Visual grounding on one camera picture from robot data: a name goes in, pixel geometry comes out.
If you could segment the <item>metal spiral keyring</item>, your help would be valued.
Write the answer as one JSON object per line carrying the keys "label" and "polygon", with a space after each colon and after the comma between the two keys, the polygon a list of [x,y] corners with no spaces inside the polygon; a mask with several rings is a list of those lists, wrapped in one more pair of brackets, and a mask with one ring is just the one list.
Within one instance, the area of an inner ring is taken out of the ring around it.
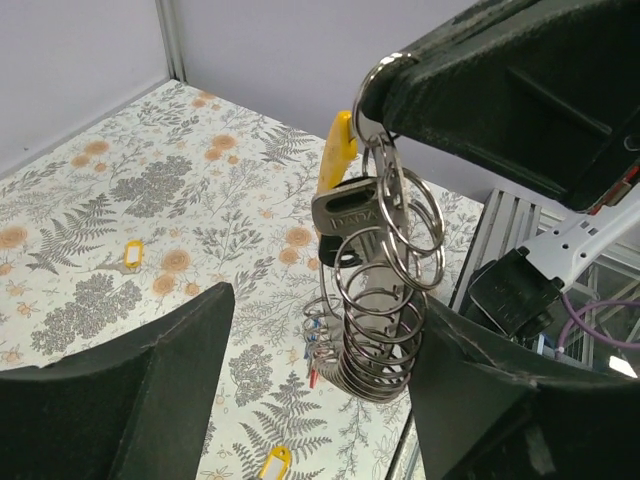
{"label": "metal spiral keyring", "polygon": [[310,382],[361,400],[396,399],[422,341],[427,291],[442,280],[445,226],[428,184],[403,167],[395,135],[365,109],[409,53],[393,53],[363,80],[327,135],[311,213],[320,295],[303,309]]}

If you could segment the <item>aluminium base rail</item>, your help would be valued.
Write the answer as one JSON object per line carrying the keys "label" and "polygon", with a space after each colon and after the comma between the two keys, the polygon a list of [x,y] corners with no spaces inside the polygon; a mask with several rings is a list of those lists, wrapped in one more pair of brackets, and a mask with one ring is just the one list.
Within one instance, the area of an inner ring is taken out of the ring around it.
{"label": "aluminium base rail", "polygon": [[467,289],[474,273],[536,235],[541,206],[503,190],[487,198],[449,307],[464,315],[471,305]]}

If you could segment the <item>small yellow tag far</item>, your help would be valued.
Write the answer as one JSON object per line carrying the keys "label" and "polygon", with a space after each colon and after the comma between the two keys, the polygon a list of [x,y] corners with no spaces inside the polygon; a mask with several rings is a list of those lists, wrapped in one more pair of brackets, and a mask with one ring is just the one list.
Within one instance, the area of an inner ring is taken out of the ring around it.
{"label": "small yellow tag far", "polygon": [[133,274],[142,266],[144,243],[141,240],[129,241],[124,248],[122,273]]}

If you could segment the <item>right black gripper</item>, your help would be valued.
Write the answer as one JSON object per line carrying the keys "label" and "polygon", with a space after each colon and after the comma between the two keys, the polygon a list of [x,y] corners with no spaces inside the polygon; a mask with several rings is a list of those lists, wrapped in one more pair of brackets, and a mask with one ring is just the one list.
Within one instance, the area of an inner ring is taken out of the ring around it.
{"label": "right black gripper", "polygon": [[362,113],[570,210],[639,162],[639,4],[468,9],[373,69]]}

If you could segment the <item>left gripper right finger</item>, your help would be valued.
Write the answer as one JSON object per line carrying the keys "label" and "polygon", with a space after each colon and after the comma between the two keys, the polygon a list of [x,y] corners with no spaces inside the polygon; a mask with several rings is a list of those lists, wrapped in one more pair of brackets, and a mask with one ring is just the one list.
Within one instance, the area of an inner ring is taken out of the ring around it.
{"label": "left gripper right finger", "polygon": [[409,392],[429,479],[636,479],[639,383],[566,365],[428,298]]}

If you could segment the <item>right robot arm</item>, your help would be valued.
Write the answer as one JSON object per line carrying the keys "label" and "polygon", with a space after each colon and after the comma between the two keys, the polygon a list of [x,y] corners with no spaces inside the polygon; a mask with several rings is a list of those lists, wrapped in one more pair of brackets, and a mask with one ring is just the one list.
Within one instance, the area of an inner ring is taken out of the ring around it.
{"label": "right robot arm", "polygon": [[480,1],[381,59],[354,109],[570,211],[469,288],[509,337],[540,332],[546,309],[638,224],[635,1]]}

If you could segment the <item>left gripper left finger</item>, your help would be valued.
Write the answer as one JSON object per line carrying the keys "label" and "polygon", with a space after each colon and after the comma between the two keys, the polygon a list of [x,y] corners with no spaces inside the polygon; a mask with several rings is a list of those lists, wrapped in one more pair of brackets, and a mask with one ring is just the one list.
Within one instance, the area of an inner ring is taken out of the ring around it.
{"label": "left gripper left finger", "polygon": [[1,374],[5,479],[193,479],[231,330],[218,283],[127,334]]}

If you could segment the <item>silver key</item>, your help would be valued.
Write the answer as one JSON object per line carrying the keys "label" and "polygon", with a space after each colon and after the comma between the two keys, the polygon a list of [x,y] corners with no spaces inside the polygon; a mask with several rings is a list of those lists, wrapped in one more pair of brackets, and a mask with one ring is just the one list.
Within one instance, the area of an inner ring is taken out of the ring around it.
{"label": "silver key", "polygon": [[378,204],[377,180],[356,177],[316,194],[311,212],[320,236],[343,238],[338,254],[351,247],[362,259],[357,267],[340,268],[336,261],[332,268],[338,292],[347,296],[344,343],[357,342],[371,356],[390,356],[408,295],[383,249],[387,230]]}

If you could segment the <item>red key tag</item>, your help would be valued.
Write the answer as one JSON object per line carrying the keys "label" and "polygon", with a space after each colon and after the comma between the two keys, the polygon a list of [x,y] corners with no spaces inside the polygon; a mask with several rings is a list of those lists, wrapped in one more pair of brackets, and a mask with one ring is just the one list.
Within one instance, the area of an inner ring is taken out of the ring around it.
{"label": "red key tag", "polygon": [[314,389],[318,382],[319,374],[316,370],[312,370],[309,376],[309,387]]}

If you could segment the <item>yellow key tag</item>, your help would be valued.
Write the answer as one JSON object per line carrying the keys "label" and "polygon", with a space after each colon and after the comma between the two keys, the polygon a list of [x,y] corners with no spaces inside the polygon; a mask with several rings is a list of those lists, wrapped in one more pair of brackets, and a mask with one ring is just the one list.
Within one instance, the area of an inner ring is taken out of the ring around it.
{"label": "yellow key tag", "polygon": [[282,480],[292,462],[291,451],[285,446],[276,446],[270,450],[254,480]]}
{"label": "yellow key tag", "polygon": [[318,176],[318,194],[329,191],[343,180],[357,152],[357,139],[352,132],[352,113],[340,111],[326,138]]}

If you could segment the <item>dark blue key tag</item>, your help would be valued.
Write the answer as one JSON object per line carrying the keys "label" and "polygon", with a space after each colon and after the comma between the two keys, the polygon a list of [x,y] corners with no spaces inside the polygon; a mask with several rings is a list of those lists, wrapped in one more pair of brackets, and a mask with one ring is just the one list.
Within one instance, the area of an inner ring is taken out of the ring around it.
{"label": "dark blue key tag", "polygon": [[340,236],[321,235],[318,248],[320,262],[331,268],[335,266],[336,261],[339,261],[340,268],[353,268],[361,265],[361,257],[351,247],[345,248],[341,254],[338,254],[343,243],[344,240]]}

